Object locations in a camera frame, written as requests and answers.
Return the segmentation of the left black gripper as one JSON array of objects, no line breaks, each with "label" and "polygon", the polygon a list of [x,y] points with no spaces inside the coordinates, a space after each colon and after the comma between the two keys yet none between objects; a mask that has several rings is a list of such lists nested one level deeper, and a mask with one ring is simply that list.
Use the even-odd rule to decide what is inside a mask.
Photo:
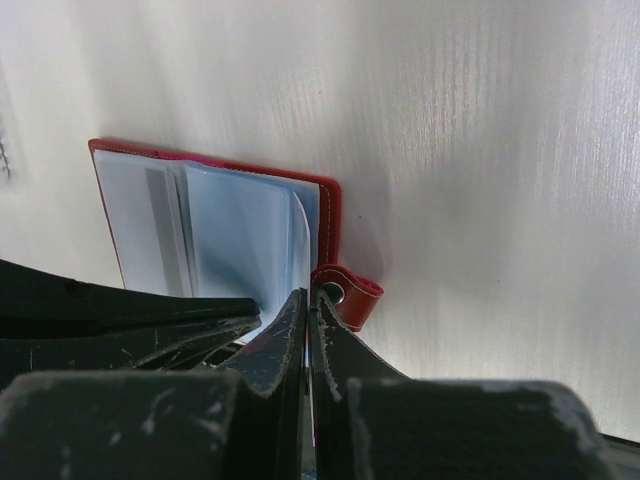
[{"label": "left black gripper", "polygon": [[1,377],[59,370],[190,370],[256,330],[247,298],[180,298],[1,263]]}]

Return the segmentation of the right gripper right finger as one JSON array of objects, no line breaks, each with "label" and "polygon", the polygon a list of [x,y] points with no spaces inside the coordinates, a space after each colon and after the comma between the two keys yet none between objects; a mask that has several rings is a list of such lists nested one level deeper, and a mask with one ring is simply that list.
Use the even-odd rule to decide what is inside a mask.
[{"label": "right gripper right finger", "polygon": [[322,479],[613,479],[591,415],[556,382],[416,380],[375,354],[326,294],[309,313]]}]

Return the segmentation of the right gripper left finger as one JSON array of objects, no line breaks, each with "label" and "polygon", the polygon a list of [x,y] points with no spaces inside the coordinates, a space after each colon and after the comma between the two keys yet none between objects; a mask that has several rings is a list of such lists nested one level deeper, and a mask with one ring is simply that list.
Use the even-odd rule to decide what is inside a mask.
[{"label": "right gripper left finger", "polygon": [[306,293],[209,370],[49,371],[1,396],[5,479],[297,479]]}]

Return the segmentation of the red leather card holder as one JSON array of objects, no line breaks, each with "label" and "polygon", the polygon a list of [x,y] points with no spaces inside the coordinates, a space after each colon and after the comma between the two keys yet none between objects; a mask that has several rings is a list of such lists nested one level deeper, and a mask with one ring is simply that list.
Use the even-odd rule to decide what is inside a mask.
[{"label": "red leather card holder", "polygon": [[328,294],[353,331],[361,330],[382,296],[377,283],[339,264],[342,192],[335,180],[115,140],[92,139],[88,147],[93,164],[94,152],[106,150],[160,160],[177,172],[189,297],[250,298],[262,323],[271,324],[299,289],[294,284],[293,193],[309,223],[311,288]]}]

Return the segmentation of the silver magnetic stripe card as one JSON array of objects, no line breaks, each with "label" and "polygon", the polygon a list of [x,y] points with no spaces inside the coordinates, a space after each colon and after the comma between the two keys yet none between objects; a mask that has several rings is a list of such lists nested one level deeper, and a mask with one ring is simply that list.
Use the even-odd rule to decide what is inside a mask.
[{"label": "silver magnetic stripe card", "polygon": [[191,296],[177,172],[106,150],[94,152],[94,164],[125,288]]}]

